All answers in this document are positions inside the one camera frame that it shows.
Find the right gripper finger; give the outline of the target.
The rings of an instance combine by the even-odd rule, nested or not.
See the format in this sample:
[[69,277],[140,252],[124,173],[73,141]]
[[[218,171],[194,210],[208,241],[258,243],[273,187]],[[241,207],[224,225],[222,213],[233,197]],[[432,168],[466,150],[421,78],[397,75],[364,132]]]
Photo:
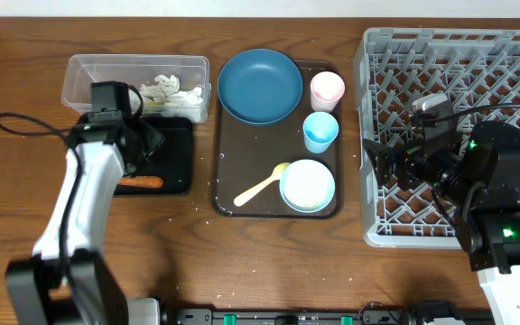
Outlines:
[[374,174],[376,183],[379,186],[383,186],[390,182],[391,178],[394,176],[395,166],[393,164],[373,165],[372,173]]
[[362,147],[373,165],[390,165],[395,163],[395,150],[391,146],[364,139]]

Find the orange carrot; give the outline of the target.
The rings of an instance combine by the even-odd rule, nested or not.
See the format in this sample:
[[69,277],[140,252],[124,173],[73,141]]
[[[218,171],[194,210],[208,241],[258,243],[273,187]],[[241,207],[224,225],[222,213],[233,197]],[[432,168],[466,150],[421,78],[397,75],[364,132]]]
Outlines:
[[164,185],[164,180],[158,176],[124,177],[119,180],[118,185],[142,189],[160,189]]

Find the white tissue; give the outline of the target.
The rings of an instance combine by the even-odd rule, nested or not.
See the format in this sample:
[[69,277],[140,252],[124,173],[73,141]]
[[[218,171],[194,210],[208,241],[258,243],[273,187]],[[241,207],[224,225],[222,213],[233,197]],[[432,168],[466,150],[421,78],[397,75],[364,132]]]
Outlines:
[[153,83],[143,84],[139,92],[147,105],[195,107],[203,102],[202,87],[181,90],[180,79],[175,75],[158,75],[154,78]]

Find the light blue plastic cup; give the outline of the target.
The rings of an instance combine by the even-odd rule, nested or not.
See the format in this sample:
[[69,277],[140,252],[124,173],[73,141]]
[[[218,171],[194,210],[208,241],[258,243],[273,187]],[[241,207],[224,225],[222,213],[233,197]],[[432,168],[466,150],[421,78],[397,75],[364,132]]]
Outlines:
[[308,151],[324,153],[339,135],[339,123],[332,114],[314,112],[305,118],[302,132]]

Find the pink plastic cup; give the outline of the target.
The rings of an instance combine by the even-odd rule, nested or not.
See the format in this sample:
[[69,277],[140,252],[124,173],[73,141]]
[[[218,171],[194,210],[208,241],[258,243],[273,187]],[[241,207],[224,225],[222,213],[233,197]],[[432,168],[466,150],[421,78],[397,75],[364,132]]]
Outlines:
[[311,108],[316,112],[331,112],[345,93],[345,83],[340,75],[323,71],[311,79]]

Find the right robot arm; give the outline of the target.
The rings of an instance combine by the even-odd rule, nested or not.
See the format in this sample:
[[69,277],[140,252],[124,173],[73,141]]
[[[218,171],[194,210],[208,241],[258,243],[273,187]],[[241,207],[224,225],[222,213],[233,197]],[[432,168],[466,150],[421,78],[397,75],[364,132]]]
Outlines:
[[463,155],[452,122],[431,123],[399,147],[365,139],[376,180],[421,183],[456,207],[445,219],[477,273],[497,324],[520,324],[520,129],[497,121],[476,124]]

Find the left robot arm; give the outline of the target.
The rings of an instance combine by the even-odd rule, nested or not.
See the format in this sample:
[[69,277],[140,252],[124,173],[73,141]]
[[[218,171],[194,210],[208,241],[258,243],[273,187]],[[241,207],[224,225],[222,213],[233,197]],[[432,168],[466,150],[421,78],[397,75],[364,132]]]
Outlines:
[[5,284],[22,324],[160,324],[155,298],[128,299],[103,245],[116,187],[163,141],[139,113],[87,113],[70,130],[40,119],[66,146],[66,171],[51,219],[32,255],[11,261]]

